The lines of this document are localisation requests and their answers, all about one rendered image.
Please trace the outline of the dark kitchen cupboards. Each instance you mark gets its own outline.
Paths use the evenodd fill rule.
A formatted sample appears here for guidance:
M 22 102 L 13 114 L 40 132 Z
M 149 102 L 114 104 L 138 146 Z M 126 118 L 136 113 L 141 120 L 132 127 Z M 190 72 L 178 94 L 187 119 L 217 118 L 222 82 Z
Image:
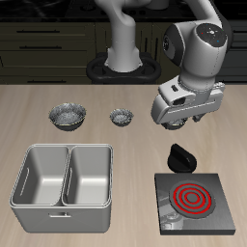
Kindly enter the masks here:
M 217 78 L 247 84 L 247 0 L 215 0 L 233 28 L 233 44 Z M 193 20 L 185 0 L 166 10 L 128 7 L 136 46 L 162 68 L 161 84 L 178 74 L 162 52 L 174 22 Z M 90 84 L 86 67 L 111 46 L 110 20 L 95 0 L 0 0 L 0 84 Z

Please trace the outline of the flat black base plate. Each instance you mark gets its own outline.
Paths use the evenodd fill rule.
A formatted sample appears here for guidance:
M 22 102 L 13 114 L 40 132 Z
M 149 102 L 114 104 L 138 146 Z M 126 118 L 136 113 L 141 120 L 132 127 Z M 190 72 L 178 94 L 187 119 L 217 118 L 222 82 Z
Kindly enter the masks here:
M 113 71 L 104 65 L 108 55 L 106 52 L 97 53 L 87 65 L 87 76 L 96 85 L 142 85 L 154 84 L 161 75 L 161 66 L 148 52 L 141 52 L 142 66 L 131 72 Z

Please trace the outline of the round black stove knob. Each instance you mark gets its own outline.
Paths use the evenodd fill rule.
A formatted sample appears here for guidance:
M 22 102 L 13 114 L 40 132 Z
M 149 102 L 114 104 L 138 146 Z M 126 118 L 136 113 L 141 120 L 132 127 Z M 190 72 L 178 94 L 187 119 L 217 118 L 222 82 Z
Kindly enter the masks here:
M 197 159 L 180 145 L 173 144 L 167 164 L 175 173 L 193 173 L 197 167 Z

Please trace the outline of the white two-bin basket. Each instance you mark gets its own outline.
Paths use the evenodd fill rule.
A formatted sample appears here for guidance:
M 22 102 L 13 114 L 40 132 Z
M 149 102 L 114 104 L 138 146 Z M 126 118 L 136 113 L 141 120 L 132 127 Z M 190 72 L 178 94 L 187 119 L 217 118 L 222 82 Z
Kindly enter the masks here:
M 35 144 L 25 152 L 10 206 L 28 233 L 105 233 L 112 178 L 108 144 Z

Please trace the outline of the large dark speckled bowl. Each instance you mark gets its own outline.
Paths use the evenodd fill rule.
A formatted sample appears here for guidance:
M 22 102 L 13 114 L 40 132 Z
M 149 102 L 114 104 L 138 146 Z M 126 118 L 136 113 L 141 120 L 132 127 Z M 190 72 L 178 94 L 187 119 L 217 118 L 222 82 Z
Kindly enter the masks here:
M 48 118 L 60 130 L 73 131 L 84 122 L 86 113 L 82 105 L 66 102 L 53 107 Z

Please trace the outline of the flat dark grey stove plate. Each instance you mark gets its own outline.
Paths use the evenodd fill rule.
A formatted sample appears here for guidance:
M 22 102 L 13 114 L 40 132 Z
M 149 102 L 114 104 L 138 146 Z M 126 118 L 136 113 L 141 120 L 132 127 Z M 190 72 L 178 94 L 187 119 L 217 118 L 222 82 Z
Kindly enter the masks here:
M 234 235 L 217 174 L 155 174 L 161 235 Z

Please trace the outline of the small dark fluted dish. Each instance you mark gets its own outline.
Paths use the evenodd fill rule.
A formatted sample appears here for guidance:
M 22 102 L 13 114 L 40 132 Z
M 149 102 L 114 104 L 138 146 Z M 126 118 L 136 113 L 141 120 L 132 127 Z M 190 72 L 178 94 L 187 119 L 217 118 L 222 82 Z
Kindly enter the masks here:
M 127 126 L 131 123 L 134 115 L 130 110 L 121 108 L 110 113 L 110 120 L 117 126 Z
M 163 126 L 168 130 L 177 130 L 182 128 L 185 125 L 185 122 L 168 122 L 164 123 Z

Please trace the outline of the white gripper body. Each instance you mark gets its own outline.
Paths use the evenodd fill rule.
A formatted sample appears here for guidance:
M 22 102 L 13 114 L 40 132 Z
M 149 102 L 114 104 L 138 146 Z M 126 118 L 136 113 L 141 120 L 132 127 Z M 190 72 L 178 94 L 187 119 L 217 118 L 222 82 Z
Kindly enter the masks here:
M 156 124 L 164 124 L 217 111 L 224 90 L 222 82 L 203 91 L 188 89 L 179 82 L 166 82 L 158 87 L 159 94 L 153 101 L 151 117 Z

